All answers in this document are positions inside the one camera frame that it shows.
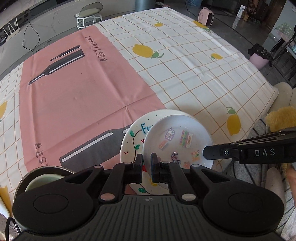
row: screw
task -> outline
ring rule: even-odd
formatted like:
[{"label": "screw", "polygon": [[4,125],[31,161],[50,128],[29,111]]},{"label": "screw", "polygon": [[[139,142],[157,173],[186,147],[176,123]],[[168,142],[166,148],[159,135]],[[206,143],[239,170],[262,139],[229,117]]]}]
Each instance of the screw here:
[{"label": "screw", "polygon": [[193,201],[194,199],[196,199],[196,196],[194,194],[191,193],[185,193],[182,195],[181,197],[184,201]]},{"label": "screw", "polygon": [[112,193],[104,193],[101,195],[101,199],[104,201],[111,201],[115,198],[115,195]]}]

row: white plate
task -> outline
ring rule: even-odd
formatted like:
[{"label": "white plate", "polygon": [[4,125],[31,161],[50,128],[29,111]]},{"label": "white plate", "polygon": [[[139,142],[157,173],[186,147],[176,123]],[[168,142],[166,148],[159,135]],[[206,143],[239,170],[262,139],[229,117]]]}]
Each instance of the white plate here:
[{"label": "white plate", "polygon": [[160,161],[178,163],[182,168],[200,164],[212,168],[213,160],[203,157],[206,146],[213,145],[211,135],[195,118],[184,115],[167,116],[158,121],[146,135],[143,158],[151,175],[150,155],[156,153]]},{"label": "white plate", "polygon": [[[179,110],[155,110],[149,112],[139,119],[137,119],[126,132],[120,149],[120,162],[131,161],[133,162],[137,154],[142,154],[142,148],[144,139],[148,133],[148,130],[159,120],[170,115],[186,115],[191,116],[185,112]],[[168,194],[168,190],[163,187],[152,183],[151,177],[143,167],[143,176],[141,184],[130,184],[131,188],[138,195],[148,194]]]}]

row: table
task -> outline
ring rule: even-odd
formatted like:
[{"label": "table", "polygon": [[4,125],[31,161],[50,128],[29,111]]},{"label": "table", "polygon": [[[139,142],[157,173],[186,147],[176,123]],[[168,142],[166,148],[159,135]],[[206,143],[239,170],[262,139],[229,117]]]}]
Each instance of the table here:
[{"label": "table", "polygon": [[[0,184],[11,198],[39,166],[112,168],[127,129],[150,111],[185,111],[221,144],[246,138],[278,94],[228,42],[169,8],[75,32],[0,83],[0,104],[7,101]],[[227,164],[215,161],[213,168]]]}]

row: pink tablecloth section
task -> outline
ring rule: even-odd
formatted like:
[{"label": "pink tablecloth section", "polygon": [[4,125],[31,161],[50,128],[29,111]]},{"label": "pink tablecloth section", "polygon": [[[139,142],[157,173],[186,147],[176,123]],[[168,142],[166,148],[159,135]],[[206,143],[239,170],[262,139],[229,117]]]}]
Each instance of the pink tablecloth section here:
[{"label": "pink tablecloth section", "polygon": [[79,171],[96,164],[112,168],[120,162],[128,127],[163,108],[95,26],[64,37],[23,64],[20,129],[26,168],[55,165]]}]

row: yellow lemon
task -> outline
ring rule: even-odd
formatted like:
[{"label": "yellow lemon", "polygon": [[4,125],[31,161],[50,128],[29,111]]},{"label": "yellow lemon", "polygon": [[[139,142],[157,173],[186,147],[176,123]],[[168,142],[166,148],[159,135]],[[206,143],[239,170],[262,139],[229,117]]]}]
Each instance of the yellow lemon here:
[{"label": "yellow lemon", "polygon": [[241,123],[240,123],[240,119],[236,113],[236,111],[232,108],[232,107],[226,107],[229,108],[228,110],[228,114],[231,114],[231,116],[228,117],[227,119],[227,129],[229,131],[229,134],[232,135],[236,135],[237,133],[239,133],[240,129],[241,129]]},{"label": "yellow lemon", "polygon": [[1,197],[2,201],[4,202],[4,205],[6,206],[7,210],[9,211],[10,215],[12,215],[11,201],[10,201],[7,186],[0,188],[0,197]]},{"label": "yellow lemon", "polygon": [[0,105],[0,118],[4,115],[4,112],[6,110],[7,101],[5,101],[2,105]]},{"label": "yellow lemon", "polygon": [[211,54],[211,58],[212,59],[223,59],[223,57],[217,53],[212,53]]},{"label": "yellow lemon", "polygon": [[153,50],[150,47],[140,44],[135,44],[133,52],[145,58],[161,58],[163,56],[163,54],[159,55],[157,51],[153,53]]},{"label": "yellow lemon", "polygon": [[161,27],[161,26],[163,26],[163,24],[160,23],[160,22],[157,22],[156,24],[154,24],[154,26],[155,26],[155,27]]},{"label": "yellow lemon", "polygon": [[156,183],[153,183],[153,182],[152,182],[152,179],[151,179],[151,178],[150,178],[150,183],[151,183],[151,185],[152,185],[152,186],[154,186],[154,187],[156,187],[156,186],[157,186],[157,184],[156,184]]},{"label": "yellow lemon", "polygon": [[204,26],[203,24],[201,24],[200,22],[198,22],[198,21],[193,21],[195,24],[196,24],[196,26],[197,27],[200,27],[200,28],[202,28],[202,29],[204,29],[204,30],[206,30],[206,31],[210,31],[210,29],[207,27],[207,26]]}]

